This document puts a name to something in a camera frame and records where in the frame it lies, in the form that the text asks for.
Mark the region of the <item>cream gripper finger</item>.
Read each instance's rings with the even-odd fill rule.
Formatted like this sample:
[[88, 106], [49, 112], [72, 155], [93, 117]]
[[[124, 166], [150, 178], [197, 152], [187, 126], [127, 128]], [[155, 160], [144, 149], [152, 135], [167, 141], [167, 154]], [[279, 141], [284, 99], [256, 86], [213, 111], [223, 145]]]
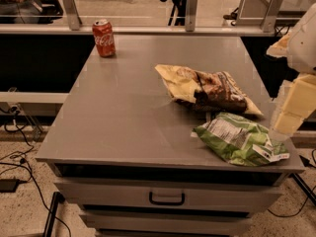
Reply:
[[273, 123], [273, 131], [293, 135], [303, 124], [303, 118], [291, 113], [280, 112]]

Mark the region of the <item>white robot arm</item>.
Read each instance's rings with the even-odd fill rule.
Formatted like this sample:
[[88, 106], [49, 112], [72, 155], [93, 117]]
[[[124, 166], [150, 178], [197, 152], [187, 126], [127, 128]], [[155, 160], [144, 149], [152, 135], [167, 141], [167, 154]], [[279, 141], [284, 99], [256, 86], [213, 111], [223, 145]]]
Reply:
[[284, 88], [276, 101], [270, 136], [285, 141], [316, 110], [316, 4], [313, 4], [290, 33], [267, 50], [271, 57], [285, 57], [298, 77]]

